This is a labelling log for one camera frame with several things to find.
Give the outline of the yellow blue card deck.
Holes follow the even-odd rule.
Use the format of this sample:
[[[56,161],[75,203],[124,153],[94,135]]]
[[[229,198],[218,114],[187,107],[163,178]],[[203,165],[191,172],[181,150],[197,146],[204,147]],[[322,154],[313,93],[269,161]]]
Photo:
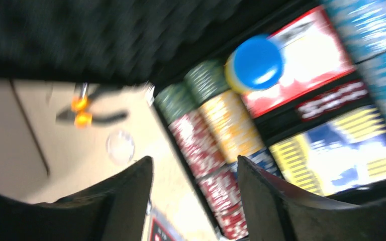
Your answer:
[[[374,105],[270,146],[285,180],[320,196],[386,179],[386,124]]]

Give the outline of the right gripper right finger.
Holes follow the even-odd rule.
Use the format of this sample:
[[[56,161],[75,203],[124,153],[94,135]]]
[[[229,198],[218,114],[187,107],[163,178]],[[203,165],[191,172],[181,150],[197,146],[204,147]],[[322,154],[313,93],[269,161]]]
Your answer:
[[[386,240],[386,197],[361,205],[313,194],[238,156],[250,240]]]

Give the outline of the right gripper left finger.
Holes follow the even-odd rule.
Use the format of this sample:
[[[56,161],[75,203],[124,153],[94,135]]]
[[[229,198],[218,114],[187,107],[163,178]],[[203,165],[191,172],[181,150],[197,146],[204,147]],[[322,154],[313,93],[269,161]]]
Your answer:
[[[140,240],[153,179],[149,156],[53,203],[0,195],[0,240]]]

